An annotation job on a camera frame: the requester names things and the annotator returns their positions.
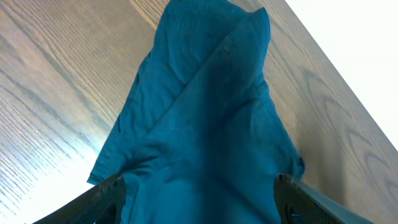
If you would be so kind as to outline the dark navy garment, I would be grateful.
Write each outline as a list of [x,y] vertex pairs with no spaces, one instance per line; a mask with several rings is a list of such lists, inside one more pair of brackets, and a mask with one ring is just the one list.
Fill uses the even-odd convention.
[[126,181],[123,223],[279,223],[274,180],[303,176],[263,68],[265,9],[170,1],[88,182]]

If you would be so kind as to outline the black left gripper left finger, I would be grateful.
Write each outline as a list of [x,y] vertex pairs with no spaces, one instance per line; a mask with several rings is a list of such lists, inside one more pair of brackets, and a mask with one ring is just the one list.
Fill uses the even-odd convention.
[[126,184],[114,174],[34,224],[120,224]]

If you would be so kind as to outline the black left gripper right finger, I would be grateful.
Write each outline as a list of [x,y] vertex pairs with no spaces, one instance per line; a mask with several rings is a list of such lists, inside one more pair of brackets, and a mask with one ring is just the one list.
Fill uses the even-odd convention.
[[273,189],[282,223],[372,224],[289,174],[280,173]]

